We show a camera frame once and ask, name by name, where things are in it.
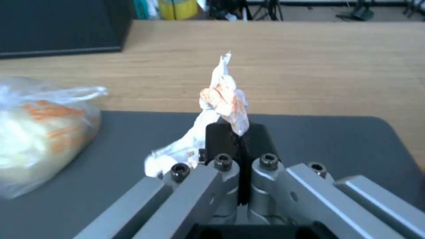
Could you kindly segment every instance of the food in plastic bag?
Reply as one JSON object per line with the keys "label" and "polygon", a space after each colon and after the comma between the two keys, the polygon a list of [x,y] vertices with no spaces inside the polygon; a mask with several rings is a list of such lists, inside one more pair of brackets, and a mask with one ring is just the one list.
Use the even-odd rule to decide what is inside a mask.
{"label": "food in plastic bag", "polygon": [[198,151],[205,148],[205,129],[222,117],[228,121],[235,134],[242,136],[249,128],[246,107],[248,103],[243,91],[229,75],[227,65],[232,55],[220,57],[218,66],[213,70],[209,88],[200,92],[199,105],[202,112],[196,118],[193,127],[179,140],[155,150],[144,163],[146,176],[156,177],[167,173],[171,167],[183,162],[191,168],[198,165]]}
{"label": "food in plastic bag", "polygon": [[0,195],[25,194],[65,167],[99,128],[100,110],[86,101],[105,94],[104,87],[0,79]]}

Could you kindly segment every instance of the table surface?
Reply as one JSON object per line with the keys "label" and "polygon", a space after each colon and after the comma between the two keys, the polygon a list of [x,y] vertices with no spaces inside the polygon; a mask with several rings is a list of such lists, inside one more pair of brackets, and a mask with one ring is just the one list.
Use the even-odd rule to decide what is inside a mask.
{"label": "table surface", "polygon": [[102,109],[198,112],[220,54],[258,114],[376,116],[425,170],[423,23],[135,21],[122,53],[0,61],[0,74],[104,85]]}

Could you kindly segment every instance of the hex socket screw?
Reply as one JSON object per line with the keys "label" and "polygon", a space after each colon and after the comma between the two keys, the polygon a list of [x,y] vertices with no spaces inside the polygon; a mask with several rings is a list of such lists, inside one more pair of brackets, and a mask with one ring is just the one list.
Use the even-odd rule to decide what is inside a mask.
{"label": "hex socket screw", "polygon": [[265,170],[273,171],[278,168],[279,159],[274,154],[263,154],[260,157],[260,167]]}
{"label": "hex socket screw", "polygon": [[232,168],[233,159],[228,154],[217,154],[214,158],[214,167],[221,171],[227,172]]}
{"label": "hex socket screw", "polygon": [[190,168],[184,163],[176,163],[171,167],[171,179],[177,183],[181,183],[190,173]]}

